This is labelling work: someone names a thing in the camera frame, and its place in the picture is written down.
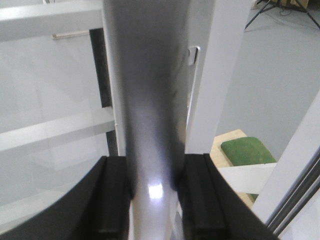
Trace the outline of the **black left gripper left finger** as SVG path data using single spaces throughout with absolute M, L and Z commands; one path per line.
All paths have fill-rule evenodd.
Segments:
M 131 191 L 123 156 L 102 156 L 68 193 L 2 240 L 127 240 Z

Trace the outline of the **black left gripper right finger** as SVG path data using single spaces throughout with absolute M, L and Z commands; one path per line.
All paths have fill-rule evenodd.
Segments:
M 178 184 L 186 240 L 276 240 L 220 174 L 209 154 L 186 154 Z

